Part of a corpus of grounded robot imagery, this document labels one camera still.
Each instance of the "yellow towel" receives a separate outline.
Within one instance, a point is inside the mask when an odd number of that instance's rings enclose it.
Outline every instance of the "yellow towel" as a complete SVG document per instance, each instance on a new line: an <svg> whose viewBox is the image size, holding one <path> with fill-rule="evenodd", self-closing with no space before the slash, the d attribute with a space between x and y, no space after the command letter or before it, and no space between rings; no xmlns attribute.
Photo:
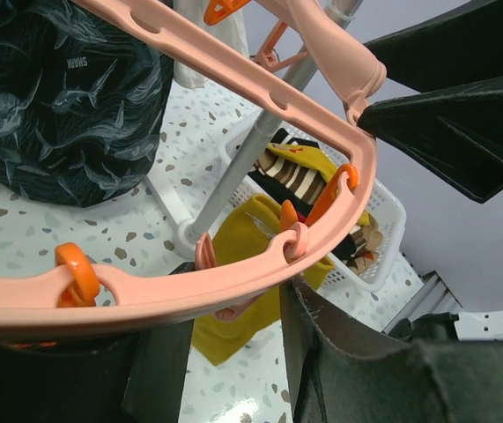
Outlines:
<svg viewBox="0 0 503 423"><path fill-rule="evenodd" d="M267 150L299 166L318 171L326 183L331 180L337 171L337 166L317 147L309 145L269 144ZM368 211L363 211L363 214L360 215L357 221L357 225L367 226L369 224Z"/></svg>
<svg viewBox="0 0 503 423"><path fill-rule="evenodd" d="M276 234L280 205L261 194L255 194L237 207L224 221L213 239L218 266L239 262L264 252L269 238L257 228L251 216L259 219ZM304 279L318 289L333 263L324 257L304 271ZM220 322L212 315L195 320L192 345L214 366L223 363L240 350L255 333L280 319L278 286L271 288L233 322Z"/></svg>

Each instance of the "black fabric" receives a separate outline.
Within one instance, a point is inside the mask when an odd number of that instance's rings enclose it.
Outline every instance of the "black fabric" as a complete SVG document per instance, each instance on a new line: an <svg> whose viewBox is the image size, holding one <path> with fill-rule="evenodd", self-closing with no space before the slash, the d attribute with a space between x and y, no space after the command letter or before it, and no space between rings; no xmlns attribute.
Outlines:
<svg viewBox="0 0 503 423"><path fill-rule="evenodd" d="M388 78L421 93L503 76L503 0L471 0L370 41Z"/></svg>
<svg viewBox="0 0 503 423"><path fill-rule="evenodd" d="M0 423L176 423L192 324L35 350L0 345Z"/></svg>
<svg viewBox="0 0 503 423"><path fill-rule="evenodd" d="M422 315L413 322L402 319L388 335L404 342L414 339L458 340L455 327L458 320L458 315L451 313Z"/></svg>
<svg viewBox="0 0 503 423"><path fill-rule="evenodd" d="M172 79L171 58L70 0L0 1L0 183L83 207L134 188Z"/></svg>
<svg viewBox="0 0 503 423"><path fill-rule="evenodd" d="M503 421L503 342L408 345L299 278L280 298L294 423Z"/></svg>
<svg viewBox="0 0 503 423"><path fill-rule="evenodd" d="M503 190L503 77L378 102L359 127L476 202Z"/></svg>
<svg viewBox="0 0 503 423"><path fill-rule="evenodd" d="M266 174L261 174L258 170L248 173L248 176L256 182L269 196L277 203L282 204L285 200L290 200L296 212L307 217L312 211L312 206L300 200L284 184Z"/></svg>

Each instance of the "pink hanger rack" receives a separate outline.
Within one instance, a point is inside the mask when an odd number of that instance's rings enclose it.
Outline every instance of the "pink hanger rack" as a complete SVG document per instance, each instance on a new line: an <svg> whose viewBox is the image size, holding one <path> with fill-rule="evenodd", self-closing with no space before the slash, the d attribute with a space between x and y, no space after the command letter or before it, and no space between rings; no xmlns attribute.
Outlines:
<svg viewBox="0 0 503 423"><path fill-rule="evenodd" d="M370 197L376 143L355 126L386 75L359 42L329 21L315 0L257 0L296 29L308 54L344 102L350 122L331 114L279 78L236 53L156 0L74 0L148 45L203 73L259 107L346 154L359 184L339 194L311 227L297 223L275 236L264 253L221 267L166 277L140 278L95 264L115 307L57 308L72 282L65 266L31 278L0 278L0 339L44 340L137 330L210 313L255 297L323 258L351 230ZM285 256L291 254L293 260Z"/></svg>
<svg viewBox="0 0 503 423"><path fill-rule="evenodd" d="M277 56L277 51L275 50L275 46L280 41L280 38L288 28L288 25L279 20L270 31L269 36L259 48L259 51L253 58L255 63L260 64L264 69L269 72L278 72L291 64L297 63L307 56L306 51L300 51L296 55L291 56L283 61L279 59Z"/></svg>

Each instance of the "white plastic basket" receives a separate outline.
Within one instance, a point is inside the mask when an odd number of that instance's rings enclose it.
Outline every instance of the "white plastic basket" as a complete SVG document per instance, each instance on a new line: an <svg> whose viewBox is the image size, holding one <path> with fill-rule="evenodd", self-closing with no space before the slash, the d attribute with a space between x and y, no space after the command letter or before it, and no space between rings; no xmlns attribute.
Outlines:
<svg viewBox="0 0 503 423"><path fill-rule="evenodd" d="M235 124L227 134L219 140L220 158L222 160L223 170L226 170L232 157L236 153L237 145L245 139L245 136L251 130L260 110L252 113L242 121ZM294 137L302 139L312 139L309 135L297 130L292 125L283 122L281 125ZM320 143L322 150L336 164L341 165L347 161L347 158L335 149ZM234 206L244 203L255 193L265 194L250 177L246 176L243 183L235 191L230 203ZM406 222L406 211L400 201L392 195L380 182L374 182L373 193L369 199L366 208L374 216L379 225L379 230L384 235L382 244L376 249L379 254L378 259L366 271L359 276L355 275L341 260L329 254L329 259L335 264L336 269L332 271L325 280L325 286L334 284L348 284L375 293L382 288L384 281L388 277L394 264L396 253L400 248L403 231Z"/></svg>

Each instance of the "speckled floor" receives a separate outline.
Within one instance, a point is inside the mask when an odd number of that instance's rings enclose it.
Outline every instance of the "speckled floor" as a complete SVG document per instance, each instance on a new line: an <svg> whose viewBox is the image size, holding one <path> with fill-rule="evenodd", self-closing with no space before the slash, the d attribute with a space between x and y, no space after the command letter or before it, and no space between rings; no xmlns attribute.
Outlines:
<svg viewBox="0 0 503 423"><path fill-rule="evenodd" d="M174 85L157 165L196 214L220 176L216 140L254 106L209 83L190 92ZM105 204L79 210L36 204L0 186L0 276L31 276L53 267L56 245L73 241L97 263L140 276L167 274L184 260L144 183ZM398 253L378 293L324 286L321 294L376 330L383 329L422 283ZM107 292L98 298L110 305ZM258 333L227 363L211 366L192 351L181 423L290 422L280 323Z"/></svg>

